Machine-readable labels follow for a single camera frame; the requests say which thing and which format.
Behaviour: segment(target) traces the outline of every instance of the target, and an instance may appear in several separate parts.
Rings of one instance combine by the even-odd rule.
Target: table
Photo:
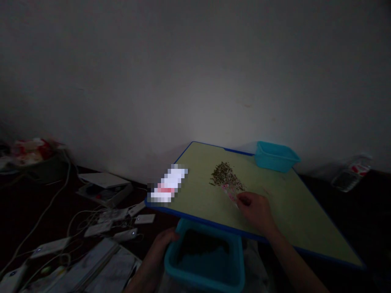
[[[259,168],[253,154],[192,142],[175,162],[189,170],[182,188],[168,207],[151,207],[266,242],[228,196],[209,184],[215,166],[221,162],[230,164],[247,191],[268,197],[276,224],[298,251],[365,267],[295,171],[280,173]]]

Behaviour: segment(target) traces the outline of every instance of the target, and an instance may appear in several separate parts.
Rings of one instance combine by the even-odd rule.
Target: hand
[[[167,246],[179,239],[175,227],[167,229],[156,236],[142,265],[134,275],[125,292],[153,292],[163,273],[163,257]]]
[[[244,217],[266,238],[278,231],[267,197],[253,192],[242,192],[236,197],[237,207]]]

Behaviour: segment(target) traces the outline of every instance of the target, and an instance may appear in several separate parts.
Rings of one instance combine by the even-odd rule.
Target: fingers
[[[238,198],[236,204],[239,210],[243,213],[244,210],[246,209],[246,206],[243,204],[242,200]]]
[[[155,239],[155,242],[159,242],[159,245],[166,247],[170,242],[177,241],[180,235],[175,233],[175,227],[171,227],[161,232]]]
[[[236,195],[236,197],[242,202],[244,203],[246,206],[249,206],[253,199],[254,199],[254,193],[251,193],[251,192],[242,192],[242,193],[239,193],[238,195]]]

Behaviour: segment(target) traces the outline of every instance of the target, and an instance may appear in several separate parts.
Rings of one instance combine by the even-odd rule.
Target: person
[[[247,221],[269,241],[275,255],[296,292],[328,292],[325,285],[286,240],[274,222],[268,199],[263,195],[243,192],[237,195],[237,206]],[[175,228],[160,233],[134,275],[126,293],[154,292],[164,271],[163,258],[170,242],[177,241]]]

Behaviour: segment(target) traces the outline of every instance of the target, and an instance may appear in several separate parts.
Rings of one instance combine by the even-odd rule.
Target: blue plastic container
[[[201,255],[184,255],[178,262],[183,237],[189,229],[226,241],[229,253],[220,247]],[[176,232],[180,239],[170,244],[164,258],[167,274],[179,282],[208,292],[236,293],[243,290],[245,274],[240,236],[185,219],[179,221]]]
[[[258,167],[286,173],[293,165],[300,162],[300,158],[287,146],[259,141],[255,162]]]

